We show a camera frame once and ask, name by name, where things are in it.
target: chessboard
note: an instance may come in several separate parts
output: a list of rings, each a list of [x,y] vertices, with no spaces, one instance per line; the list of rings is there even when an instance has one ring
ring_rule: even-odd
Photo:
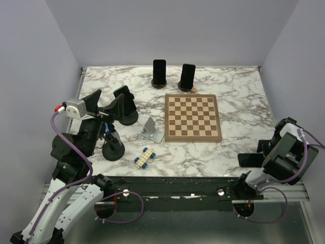
[[[215,95],[166,95],[165,141],[220,142],[221,140]]]

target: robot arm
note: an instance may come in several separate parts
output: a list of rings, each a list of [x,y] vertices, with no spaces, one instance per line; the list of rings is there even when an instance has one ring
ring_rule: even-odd
[[[64,215],[61,214],[68,200],[78,188],[78,185],[91,177],[91,175],[87,176],[90,168],[81,158],[80,154],[72,149],[71,146],[76,147],[81,152],[81,155],[90,157],[95,149],[102,122],[110,124],[115,119],[121,120],[123,118],[124,95],[120,94],[109,106],[101,110],[102,113],[99,113],[97,103],[101,92],[101,90],[97,90],[82,100],[71,99],[56,108],[59,114],[80,119],[82,123],[77,135],[61,134],[61,137],[64,136],[67,142],[63,141],[59,136],[53,139],[51,156],[56,158],[58,162],[52,174],[53,179],[51,180],[49,191],[32,221],[23,231],[17,232],[12,236],[11,243],[51,243],[52,238],[58,231],[58,229],[55,229],[55,226],[69,229],[71,224],[84,211],[102,198],[102,191],[104,189],[98,186],[91,186],[90,188],[93,188],[90,193],[91,195],[89,195],[90,191],[85,191],[81,199],[74,203],[73,207],[80,207],[79,210],[76,211],[74,209],[72,211],[73,207],[70,207],[64,211]]]

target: white marble surface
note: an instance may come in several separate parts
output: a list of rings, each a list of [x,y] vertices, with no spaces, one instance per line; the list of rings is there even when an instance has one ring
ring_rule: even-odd
[[[132,126],[115,122],[124,156],[116,161],[105,160],[100,149],[89,159],[94,174],[111,176],[239,176],[248,169],[238,165],[238,153],[256,150],[259,139],[270,139],[274,125],[257,68],[197,68],[194,86],[198,94],[217,96],[223,140],[221,143],[160,144],[141,136],[149,116],[164,129],[165,94],[182,93],[177,88],[181,67],[167,67],[167,86],[157,90],[151,86],[152,67],[89,67],[80,97],[101,89],[99,106],[108,105],[113,91],[127,85],[135,95],[139,119]],[[80,122],[73,121],[71,132],[76,133]],[[137,169],[136,157],[144,147],[154,149],[155,159],[148,160],[146,169]]]

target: cable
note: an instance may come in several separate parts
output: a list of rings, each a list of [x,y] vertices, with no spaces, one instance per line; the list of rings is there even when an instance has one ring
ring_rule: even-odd
[[[308,135],[310,135],[317,143],[318,145],[313,145],[313,146],[319,146],[323,149],[325,149],[325,145],[323,143],[321,143],[313,134],[311,134],[309,131],[303,129],[304,132],[306,132]]]
[[[89,167],[89,174],[84,177],[83,179],[77,180],[75,182],[72,182],[62,188],[60,188],[59,190],[57,190],[56,192],[53,193],[53,195],[48,199],[48,202],[44,205],[43,209],[41,210],[40,214],[38,215],[38,217],[36,218],[30,232],[28,233],[29,238],[26,239],[24,244],[28,244],[28,241],[30,240],[30,238],[33,236],[33,233],[36,229],[37,224],[39,223],[41,217],[43,216],[44,212],[46,211],[48,205],[53,201],[53,199],[63,190],[75,186],[75,185],[79,185],[81,183],[83,183],[84,181],[88,180],[89,178],[91,178],[92,173],[93,173],[93,168],[92,165],[90,163],[90,161],[88,160],[88,158],[76,147],[74,146],[62,133],[61,131],[55,126],[54,123],[54,118],[58,115],[58,112],[55,112],[52,116],[51,116],[51,126],[53,128],[53,130],[56,132],[56,134],[68,145],[70,146],[87,164],[87,166]]]
[[[128,224],[128,223],[132,223],[132,222],[138,220],[138,219],[142,216],[143,211],[144,211],[144,201],[143,201],[142,197],[141,197],[138,193],[136,193],[136,192],[118,192],[118,193],[114,193],[114,194],[112,194],[112,195],[110,195],[110,196],[108,196],[108,197],[104,197],[101,201],[104,201],[104,200],[106,200],[106,199],[108,199],[108,198],[111,198],[111,197],[114,197],[114,196],[118,196],[118,195],[121,195],[121,194],[125,194],[125,193],[131,193],[131,194],[136,195],[137,197],[140,198],[140,201],[141,201],[141,211],[140,211],[140,213],[138,214],[138,216],[136,216],[136,217],[135,217],[134,219],[132,219],[132,220],[127,220],[127,221],[106,220],[106,219],[101,219],[101,218],[98,216],[98,214],[97,214],[97,210],[95,209],[95,214],[96,214],[96,216],[97,216],[97,217],[95,218],[95,220],[99,219],[99,220],[103,221],[103,223],[104,223],[104,222],[107,222],[107,223],[113,223],[113,224]]]
[[[284,219],[284,217],[287,215],[288,213],[288,209],[289,209],[289,203],[288,203],[288,199],[285,195],[285,193],[283,191],[281,191],[280,189],[278,188],[275,188],[275,187],[265,187],[264,189],[262,189],[259,193],[262,194],[265,190],[267,189],[274,189],[274,190],[277,190],[279,191],[283,197],[284,197],[284,200],[285,200],[285,211],[284,213],[279,217],[277,218],[276,220],[271,220],[271,221],[263,221],[263,220],[255,220],[255,219],[249,219],[248,217],[244,217],[244,216],[241,216],[237,210],[235,209],[235,206],[233,205],[233,210],[235,212],[235,214],[237,215],[237,217],[241,218],[241,219],[244,219],[244,220],[247,220],[247,221],[250,221],[250,222],[254,222],[254,223],[260,223],[260,224],[273,224],[273,223],[276,223],[276,222],[279,222],[281,221],[282,219]]]

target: phone stand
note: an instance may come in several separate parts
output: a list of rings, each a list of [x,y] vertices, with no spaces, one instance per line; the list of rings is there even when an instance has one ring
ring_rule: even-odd
[[[123,117],[123,119],[120,120],[119,122],[124,126],[130,126],[133,125],[135,122],[137,122],[138,118],[139,118],[138,112],[134,111],[130,115]]]

